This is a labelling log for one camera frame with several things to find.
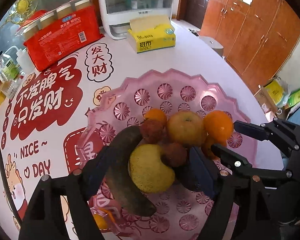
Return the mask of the dark avocado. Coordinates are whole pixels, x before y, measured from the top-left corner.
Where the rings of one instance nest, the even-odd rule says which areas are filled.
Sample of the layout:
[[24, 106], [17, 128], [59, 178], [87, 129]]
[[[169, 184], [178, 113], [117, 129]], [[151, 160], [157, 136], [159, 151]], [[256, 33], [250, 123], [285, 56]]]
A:
[[183, 187], [193, 192], [201, 192], [200, 183], [191, 170], [190, 161], [187, 160], [183, 165], [173, 168], [175, 178]]

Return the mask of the dark overripe banana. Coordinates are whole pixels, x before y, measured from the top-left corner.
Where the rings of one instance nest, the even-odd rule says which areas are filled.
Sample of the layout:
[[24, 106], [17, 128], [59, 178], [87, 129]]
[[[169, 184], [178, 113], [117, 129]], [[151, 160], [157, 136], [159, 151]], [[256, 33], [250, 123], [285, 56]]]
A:
[[151, 217], [157, 209], [133, 183], [128, 170], [130, 155], [141, 140], [139, 126], [127, 127], [115, 136], [108, 147], [111, 163], [106, 172], [106, 184], [114, 199], [128, 213]]

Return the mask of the mandarin orange with stem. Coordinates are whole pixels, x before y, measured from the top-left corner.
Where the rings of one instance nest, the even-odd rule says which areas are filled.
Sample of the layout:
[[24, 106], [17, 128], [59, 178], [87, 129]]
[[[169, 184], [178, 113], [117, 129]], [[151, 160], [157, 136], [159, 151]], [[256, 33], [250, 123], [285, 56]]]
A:
[[217, 142], [226, 142], [234, 131], [234, 123], [225, 112], [215, 110], [203, 118], [208, 135]]

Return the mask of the red lychee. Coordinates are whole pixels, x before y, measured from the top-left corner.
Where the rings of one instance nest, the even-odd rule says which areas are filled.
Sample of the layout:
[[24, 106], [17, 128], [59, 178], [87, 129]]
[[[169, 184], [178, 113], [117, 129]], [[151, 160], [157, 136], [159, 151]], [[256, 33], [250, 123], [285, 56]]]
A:
[[186, 162], [187, 151], [176, 142], [164, 144], [161, 147], [161, 160], [169, 167], [179, 167]]
[[157, 144], [163, 140], [165, 128], [160, 121], [147, 119], [140, 125], [140, 132], [145, 142]]

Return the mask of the small orange label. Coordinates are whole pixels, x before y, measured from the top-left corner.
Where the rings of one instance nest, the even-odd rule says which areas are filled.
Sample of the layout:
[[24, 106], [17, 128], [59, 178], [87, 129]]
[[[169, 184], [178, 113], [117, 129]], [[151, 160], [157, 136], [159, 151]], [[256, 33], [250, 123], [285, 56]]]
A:
[[93, 218], [101, 231], [108, 230], [109, 225], [107, 223], [107, 216], [99, 215], [98, 213], [93, 214]]

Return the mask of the red apple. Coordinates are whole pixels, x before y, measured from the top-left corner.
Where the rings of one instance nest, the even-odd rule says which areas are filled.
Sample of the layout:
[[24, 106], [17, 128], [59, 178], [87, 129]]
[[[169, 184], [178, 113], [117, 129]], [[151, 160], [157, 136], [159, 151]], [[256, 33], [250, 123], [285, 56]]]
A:
[[166, 133], [171, 142], [184, 146], [201, 146], [207, 137], [203, 118], [192, 111], [179, 111], [170, 116]]

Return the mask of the yellow pear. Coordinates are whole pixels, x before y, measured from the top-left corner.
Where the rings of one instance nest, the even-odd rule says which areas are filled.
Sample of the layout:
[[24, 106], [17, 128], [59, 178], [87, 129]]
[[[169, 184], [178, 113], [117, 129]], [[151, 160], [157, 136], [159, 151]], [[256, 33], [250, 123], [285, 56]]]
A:
[[174, 170], [161, 161], [161, 147], [143, 144], [129, 158], [130, 177], [140, 191], [161, 193], [174, 183]]

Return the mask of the printed pink tablecloth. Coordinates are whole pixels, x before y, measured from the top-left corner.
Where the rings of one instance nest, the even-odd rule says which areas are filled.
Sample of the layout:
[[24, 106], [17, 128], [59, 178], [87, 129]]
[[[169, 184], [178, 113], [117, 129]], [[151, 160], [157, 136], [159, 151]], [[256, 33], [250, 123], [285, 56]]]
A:
[[147, 111], [167, 116], [190, 110], [224, 111], [261, 124], [266, 116], [237, 73], [208, 45], [178, 24], [172, 48], [136, 53], [127, 40], [105, 36], [44, 72], [33, 72], [0, 106], [0, 226], [19, 236], [23, 216], [44, 175], [67, 176], [80, 153], [93, 158], [103, 145]]

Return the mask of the white round stool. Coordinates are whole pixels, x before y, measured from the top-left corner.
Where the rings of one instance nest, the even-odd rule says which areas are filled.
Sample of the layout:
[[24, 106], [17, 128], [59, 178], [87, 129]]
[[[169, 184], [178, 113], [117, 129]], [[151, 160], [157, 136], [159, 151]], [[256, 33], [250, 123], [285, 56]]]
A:
[[199, 38], [211, 49], [213, 49], [220, 57], [223, 57], [224, 47], [218, 41], [208, 36], [200, 36]]

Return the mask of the drinking glass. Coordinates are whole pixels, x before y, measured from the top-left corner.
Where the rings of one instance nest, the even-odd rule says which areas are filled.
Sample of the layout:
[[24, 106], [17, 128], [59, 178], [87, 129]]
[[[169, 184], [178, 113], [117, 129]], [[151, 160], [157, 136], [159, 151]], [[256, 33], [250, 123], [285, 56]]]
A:
[[20, 79], [6, 80], [1, 84], [0, 90], [5, 94], [7, 98], [12, 99], [15, 96], [20, 86], [20, 83], [21, 83]]

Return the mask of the white squeeze bottle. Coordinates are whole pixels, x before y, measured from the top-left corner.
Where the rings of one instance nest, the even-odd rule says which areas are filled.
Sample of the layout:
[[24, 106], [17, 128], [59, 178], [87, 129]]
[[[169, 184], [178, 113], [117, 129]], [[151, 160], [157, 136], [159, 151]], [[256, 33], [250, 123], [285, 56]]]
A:
[[31, 74], [32, 72], [34, 72], [35, 65], [32, 62], [26, 48], [21, 49], [21, 48], [18, 48], [17, 46], [11, 46], [4, 52], [4, 54], [12, 57], [10, 55], [10, 52], [15, 52], [15, 54], [17, 56], [16, 62], [19, 64], [19, 66], [22, 68], [22, 70], [26, 74]]

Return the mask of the clear plastic bottle green label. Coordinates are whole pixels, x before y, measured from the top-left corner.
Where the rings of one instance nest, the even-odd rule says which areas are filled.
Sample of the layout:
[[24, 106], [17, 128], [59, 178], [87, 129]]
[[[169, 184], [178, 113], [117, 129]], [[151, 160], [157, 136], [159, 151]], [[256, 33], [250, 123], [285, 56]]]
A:
[[15, 80], [19, 75], [19, 69], [15, 61], [8, 54], [0, 52], [0, 81]]

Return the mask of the red paper cup package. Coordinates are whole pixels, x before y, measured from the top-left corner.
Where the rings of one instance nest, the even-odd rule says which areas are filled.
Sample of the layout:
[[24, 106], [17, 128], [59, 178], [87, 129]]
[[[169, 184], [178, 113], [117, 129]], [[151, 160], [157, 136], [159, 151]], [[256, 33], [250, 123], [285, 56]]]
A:
[[70, 0], [23, 23], [16, 34], [38, 71], [103, 37], [93, 0]]

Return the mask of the yellow tissue box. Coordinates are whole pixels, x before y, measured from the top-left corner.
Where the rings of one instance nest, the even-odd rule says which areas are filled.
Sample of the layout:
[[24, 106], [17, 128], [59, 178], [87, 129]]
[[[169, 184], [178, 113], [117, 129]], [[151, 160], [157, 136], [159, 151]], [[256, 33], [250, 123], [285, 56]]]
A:
[[127, 40], [136, 53], [175, 46], [174, 27], [167, 15], [151, 15], [130, 20]]

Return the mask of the white countertop appliance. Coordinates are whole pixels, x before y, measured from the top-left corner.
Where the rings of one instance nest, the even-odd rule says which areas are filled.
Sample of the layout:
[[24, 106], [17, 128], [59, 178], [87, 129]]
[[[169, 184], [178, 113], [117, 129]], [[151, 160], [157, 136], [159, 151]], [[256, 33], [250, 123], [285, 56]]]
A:
[[173, 0], [98, 0], [102, 25], [114, 40], [126, 38], [130, 20], [149, 16], [172, 16]]

